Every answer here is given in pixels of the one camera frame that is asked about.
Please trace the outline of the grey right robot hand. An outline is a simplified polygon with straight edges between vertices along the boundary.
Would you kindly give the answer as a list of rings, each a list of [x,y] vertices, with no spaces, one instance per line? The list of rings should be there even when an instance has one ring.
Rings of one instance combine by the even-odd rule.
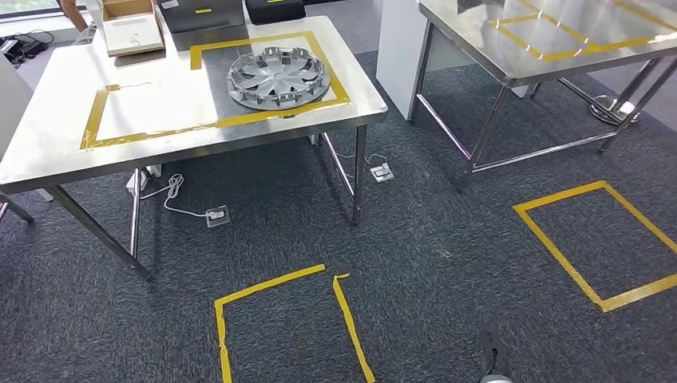
[[[512,373],[505,343],[497,330],[481,330],[479,334],[485,361],[485,376],[501,375],[510,378]]]

